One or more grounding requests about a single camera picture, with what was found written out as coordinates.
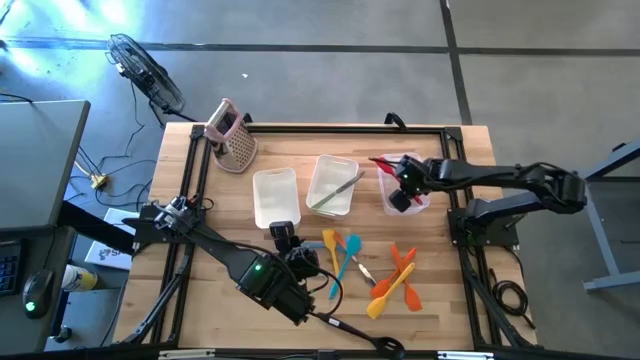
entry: white plastic container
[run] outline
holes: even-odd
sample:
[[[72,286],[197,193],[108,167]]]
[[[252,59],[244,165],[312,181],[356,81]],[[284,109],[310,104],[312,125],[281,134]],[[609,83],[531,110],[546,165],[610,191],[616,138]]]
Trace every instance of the white plastic container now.
[[[400,161],[400,159],[402,159],[402,156],[404,155],[409,155],[418,161],[422,161],[420,155],[416,153],[386,154],[380,157],[389,161]],[[382,169],[378,168],[378,183],[380,184],[380,194],[382,194],[382,206],[384,207],[384,212],[387,213],[387,215],[413,215],[419,213],[429,206],[429,197],[426,195],[420,195],[422,205],[411,199],[411,206],[405,212],[401,213],[400,211],[396,210],[393,205],[391,205],[391,202],[389,202],[389,195],[391,195],[394,190],[397,190],[400,187],[400,183],[398,182],[398,180],[382,171]]]
[[[256,225],[267,234],[274,221],[300,225],[296,172],[291,168],[258,171],[253,174],[253,212]]]
[[[331,155],[318,156],[307,193],[306,203],[309,211],[331,219],[344,219],[351,209],[351,197],[357,183],[336,195],[320,209],[311,207],[355,177],[358,174],[358,168],[358,163],[351,159]]]

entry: wooden tabletop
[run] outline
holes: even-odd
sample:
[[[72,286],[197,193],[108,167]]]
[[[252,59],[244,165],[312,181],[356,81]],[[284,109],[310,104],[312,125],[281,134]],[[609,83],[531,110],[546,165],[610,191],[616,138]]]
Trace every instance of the wooden tabletop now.
[[[191,127],[188,123],[167,125],[150,199],[167,203],[178,195]],[[462,133],[470,163],[495,164],[487,127],[463,126]],[[372,336],[395,337],[411,350],[472,349],[460,263],[457,251],[450,244],[446,223],[446,210],[450,207],[448,196],[430,194],[429,207],[417,215],[389,216],[383,211],[376,166],[367,160],[370,156],[405,152],[415,152],[423,158],[442,157],[437,136],[300,133],[258,133],[255,136],[259,141],[258,154],[243,174],[222,171],[212,159],[205,196],[215,201],[215,207],[207,213],[207,225],[228,239],[275,250],[273,240],[254,223],[252,177],[256,171],[292,167],[296,171],[302,213],[298,229],[301,238],[321,241],[322,230],[326,228],[335,229],[345,238],[351,233],[360,235],[363,246],[359,259],[377,280],[386,278],[395,268],[389,251],[392,242],[396,242],[402,255],[412,247],[418,249],[414,259],[416,268],[409,279],[422,300],[421,311],[407,309],[404,289],[399,287],[382,315],[371,320],[365,312],[371,301],[369,287],[351,263],[343,281],[345,299],[336,317]],[[198,147],[192,192],[202,149],[203,146]],[[312,215],[305,206],[316,158],[320,154],[353,159],[361,170],[366,171],[355,186],[351,211],[344,220]],[[473,190],[478,198],[502,197],[502,191],[497,188],[475,187]],[[156,300],[167,247],[151,245],[134,259],[114,341],[126,337]],[[513,280],[524,286],[518,264],[511,254],[491,247],[486,253],[489,267],[495,270],[499,279]],[[332,271],[329,252],[319,249],[318,257],[321,266]],[[344,256],[338,254],[338,258],[341,263]],[[320,277],[310,279],[310,286],[320,284],[322,280]],[[333,306],[334,302],[327,299],[328,289],[329,286],[315,294],[316,311],[327,311]],[[170,328],[173,301],[165,318],[165,334]],[[482,305],[478,307],[483,333],[489,339],[486,312]],[[509,320],[525,338],[536,342],[535,333],[522,318],[509,317]],[[371,349],[371,344],[314,318],[296,327],[278,311],[264,310],[235,289],[224,266],[197,249],[180,347]]]

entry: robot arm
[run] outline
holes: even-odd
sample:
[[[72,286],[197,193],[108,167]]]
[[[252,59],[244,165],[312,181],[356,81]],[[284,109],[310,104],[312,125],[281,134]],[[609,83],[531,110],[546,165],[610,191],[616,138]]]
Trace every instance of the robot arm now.
[[[529,191],[494,201],[472,200],[465,215],[467,220],[478,223],[542,209],[572,214],[587,203],[583,179],[541,162],[529,166],[480,166],[463,160],[427,159],[421,163],[405,155],[394,172],[400,189],[394,191],[389,200],[399,211],[405,211],[416,195],[451,192],[475,185]]]

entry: pink handle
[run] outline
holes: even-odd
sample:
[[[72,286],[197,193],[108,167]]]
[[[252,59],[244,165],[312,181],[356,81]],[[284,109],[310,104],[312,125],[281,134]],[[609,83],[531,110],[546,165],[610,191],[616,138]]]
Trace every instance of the pink handle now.
[[[233,105],[231,100],[224,98],[222,99],[222,102],[229,104],[229,106],[231,107],[231,111],[228,111],[229,113],[236,114],[236,119],[233,122],[233,125],[231,126],[229,131],[227,131],[226,134],[221,134],[218,131],[218,129],[216,129],[216,124],[213,123],[213,118],[215,117],[215,114],[218,112],[218,110],[216,110],[216,112],[213,114],[214,116],[211,116],[211,119],[209,119],[209,122],[207,122],[207,124],[204,126],[205,136],[210,140],[213,140],[219,143],[227,142],[233,136],[236,130],[238,130],[238,127],[242,123],[242,116],[240,116],[241,114],[238,112],[238,110]]]

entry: gray floor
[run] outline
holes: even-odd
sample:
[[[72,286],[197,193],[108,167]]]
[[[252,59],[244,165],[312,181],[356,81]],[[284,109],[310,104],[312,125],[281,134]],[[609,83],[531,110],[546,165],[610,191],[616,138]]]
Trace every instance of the gray floor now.
[[[113,32],[125,32],[139,41],[163,43],[447,44],[437,0],[192,0],[188,6],[177,0],[104,0],[90,2],[86,10],[83,2],[62,3],[17,1],[0,25],[0,34],[19,39],[105,40]],[[640,5],[632,0],[449,0],[449,4],[459,46],[640,47]],[[9,50],[0,56],[1,90],[34,100],[88,99],[92,109],[83,147],[94,160],[124,151],[137,127],[134,103],[127,80],[107,63],[104,51]],[[202,119],[227,96],[258,122],[379,123],[388,111],[413,124],[461,122],[446,54],[162,51],[152,55],[184,93],[185,113]],[[640,136],[640,57],[464,55],[460,62],[473,123],[489,126],[499,163],[543,160],[583,169],[604,159],[618,143]],[[132,160],[156,158],[162,131],[140,93],[137,115],[147,126],[133,142],[132,159],[112,160],[105,164],[106,171]],[[148,181],[152,172],[153,164],[128,168],[114,176],[107,191],[122,193]],[[77,187],[89,196],[76,198],[76,204],[97,215],[106,212],[94,201],[88,184],[78,182]],[[637,201],[615,195],[619,189],[594,192],[606,224],[638,210]],[[135,195],[104,201],[128,202]],[[623,200],[630,201],[626,207]],[[619,244],[624,236],[637,240],[637,232],[620,229],[616,225],[607,231],[621,268],[638,270],[640,246]],[[592,295],[582,290],[582,281],[606,274],[586,214],[531,214],[518,231],[540,343],[550,349],[640,357],[640,285]],[[84,244],[74,259],[84,257],[88,242]],[[126,276],[104,269],[102,273],[110,288]],[[87,301],[112,311],[109,301]],[[65,321],[77,323],[82,317],[72,314],[81,313],[71,311]],[[92,328],[104,325],[105,319],[94,320]],[[83,346],[99,343],[102,334],[94,333],[98,334],[82,335]]]

